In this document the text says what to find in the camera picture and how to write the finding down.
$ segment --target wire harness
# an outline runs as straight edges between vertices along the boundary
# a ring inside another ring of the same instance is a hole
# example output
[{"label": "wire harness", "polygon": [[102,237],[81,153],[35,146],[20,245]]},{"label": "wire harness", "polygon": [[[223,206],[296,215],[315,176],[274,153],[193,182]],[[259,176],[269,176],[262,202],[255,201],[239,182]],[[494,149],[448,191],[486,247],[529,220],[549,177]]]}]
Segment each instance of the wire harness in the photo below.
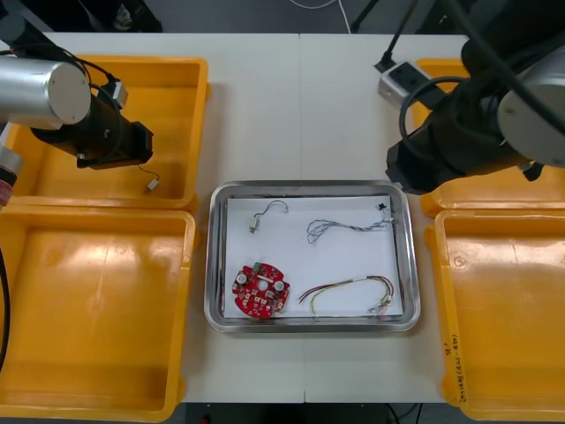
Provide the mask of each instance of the wire harness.
[{"label": "wire harness", "polygon": [[316,299],[318,298],[318,296],[336,287],[342,287],[344,285],[357,283],[359,281],[377,281],[384,284],[386,289],[385,294],[382,296],[380,302],[377,305],[371,307],[368,310],[369,314],[381,314],[387,308],[387,306],[392,303],[392,298],[395,295],[395,287],[385,276],[362,276],[359,278],[351,278],[349,280],[340,281],[339,283],[319,285],[318,287],[313,287],[312,289],[302,293],[302,295],[300,295],[300,297],[298,298],[298,304],[301,304],[306,300],[308,296],[313,294],[312,298],[310,299],[310,310],[312,311],[312,314],[314,316],[318,316],[318,314],[316,313]]},{"label": "wire harness", "polygon": [[392,223],[392,219],[386,219],[385,209],[387,206],[383,203],[379,205],[379,211],[381,213],[380,221],[372,223],[368,227],[358,227],[356,225],[348,225],[346,223],[338,223],[337,221],[329,221],[327,219],[316,219],[308,224],[306,228],[306,234],[308,237],[308,243],[311,245],[315,244],[318,239],[323,236],[327,230],[330,228],[347,228],[349,230],[357,232],[369,232],[369,231],[381,231],[387,228],[388,223]]}]

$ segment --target small cable with connector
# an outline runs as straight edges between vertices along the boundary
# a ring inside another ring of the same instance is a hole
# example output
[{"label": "small cable with connector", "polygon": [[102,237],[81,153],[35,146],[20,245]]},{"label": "small cable with connector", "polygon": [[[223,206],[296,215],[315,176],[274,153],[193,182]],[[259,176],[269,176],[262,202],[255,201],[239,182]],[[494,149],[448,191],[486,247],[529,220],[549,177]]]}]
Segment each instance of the small cable with connector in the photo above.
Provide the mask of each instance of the small cable with connector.
[{"label": "small cable with connector", "polygon": [[267,211],[268,211],[269,209],[271,209],[271,207],[272,207],[273,205],[276,205],[276,204],[281,204],[281,205],[283,205],[283,206],[285,207],[284,213],[285,213],[285,214],[288,214],[288,213],[289,213],[289,205],[287,205],[284,201],[271,201],[271,202],[268,204],[268,206],[265,208],[265,210],[264,210],[263,212],[259,212],[259,213],[255,214],[255,215],[253,215],[253,218],[251,218],[251,222],[250,222],[250,224],[249,224],[249,232],[250,232],[251,234],[253,234],[254,232],[256,232],[257,229],[259,228],[260,216],[264,216],[264,215],[267,213]]},{"label": "small cable with connector", "polygon": [[155,178],[153,178],[146,187],[146,190],[148,192],[152,192],[159,185],[159,179],[161,178],[161,176],[158,173],[153,172],[152,170],[144,170],[143,168],[141,168],[141,165],[138,165],[138,168],[147,174],[155,175]]},{"label": "small cable with connector", "polygon": [[345,223],[338,223],[337,221],[329,221],[327,219],[316,219],[308,224],[306,228],[306,234],[308,237],[308,243],[311,245],[315,244],[318,239],[324,235],[324,233],[332,227],[346,228],[348,230],[354,230],[357,232],[369,232],[369,231],[380,231],[387,228],[387,224],[392,222],[392,219],[388,220],[385,216],[385,209],[387,206],[384,203],[379,205],[379,211],[382,214],[380,221],[372,223],[368,227],[358,227],[356,225],[348,225]]}]

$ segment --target red circuit board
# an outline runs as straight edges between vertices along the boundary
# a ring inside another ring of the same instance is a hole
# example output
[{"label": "red circuit board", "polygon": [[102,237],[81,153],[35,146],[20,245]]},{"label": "red circuit board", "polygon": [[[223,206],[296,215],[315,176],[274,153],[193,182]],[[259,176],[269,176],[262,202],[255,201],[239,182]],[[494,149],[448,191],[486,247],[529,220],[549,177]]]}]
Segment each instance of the red circuit board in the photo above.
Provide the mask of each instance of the red circuit board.
[{"label": "red circuit board", "polygon": [[237,307],[244,314],[259,319],[281,312],[290,292],[290,284],[283,278],[281,271],[266,263],[255,262],[252,268],[244,267],[232,286],[237,295]]}]

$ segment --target capacitor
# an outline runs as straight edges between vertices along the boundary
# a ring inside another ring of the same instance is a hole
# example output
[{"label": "capacitor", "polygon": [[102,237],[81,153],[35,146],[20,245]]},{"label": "capacitor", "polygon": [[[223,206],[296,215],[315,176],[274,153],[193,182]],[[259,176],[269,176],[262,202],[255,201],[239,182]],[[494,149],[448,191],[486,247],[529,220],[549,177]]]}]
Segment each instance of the capacitor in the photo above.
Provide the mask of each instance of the capacitor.
[{"label": "capacitor", "polygon": [[278,292],[282,292],[284,290],[284,283],[282,281],[277,281],[274,287]]},{"label": "capacitor", "polygon": [[247,283],[247,277],[245,274],[237,274],[236,281],[238,284],[245,284]]},{"label": "capacitor", "polygon": [[257,287],[259,287],[259,290],[264,292],[268,288],[268,282],[266,282],[265,280],[261,280],[259,281],[259,284],[257,284]]}]

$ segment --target floor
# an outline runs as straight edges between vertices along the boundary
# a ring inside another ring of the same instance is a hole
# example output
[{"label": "floor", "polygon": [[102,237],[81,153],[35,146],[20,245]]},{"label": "floor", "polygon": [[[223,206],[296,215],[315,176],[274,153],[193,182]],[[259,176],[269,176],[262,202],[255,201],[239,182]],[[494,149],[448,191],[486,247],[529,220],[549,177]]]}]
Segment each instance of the floor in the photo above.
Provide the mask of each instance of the floor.
[{"label": "floor", "polygon": [[[323,4],[325,0],[300,0],[305,5]],[[396,30],[403,11],[411,0],[380,0],[367,17],[359,32],[362,34],[391,34]],[[343,7],[354,20],[368,0],[343,0]],[[49,28],[18,2],[6,2],[9,9],[22,12],[41,30]],[[338,4],[315,11],[305,10],[290,0],[146,0],[154,15],[169,33],[299,33],[342,34],[346,32]],[[405,32],[416,32],[433,0],[420,0],[408,22]],[[416,421],[418,408],[413,404],[393,404],[403,417],[402,424]],[[168,424],[198,424],[209,416],[214,424],[260,424],[265,414],[270,424],[279,420],[299,424],[341,422],[387,422],[383,405],[206,405],[181,404],[166,422]],[[22,419],[0,419],[0,424],[27,424]],[[465,424],[476,422],[465,417],[458,409],[445,404],[425,404],[420,424]]]},{"label": "floor", "polygon": [[[418,408],[413,407],[414,404],[392,404],[392,406],[401,424],[416,422]],[[102,424],[102,421],[0,419],[0,424],[88,424],[89,422]],[[379,404],[181,404],[164,422],[165,424],[395,424],[384,405]],[[492,421],[471,420],[458,409],[444,404],[424,404],[419,420],[419,424],[476,422]]]}]

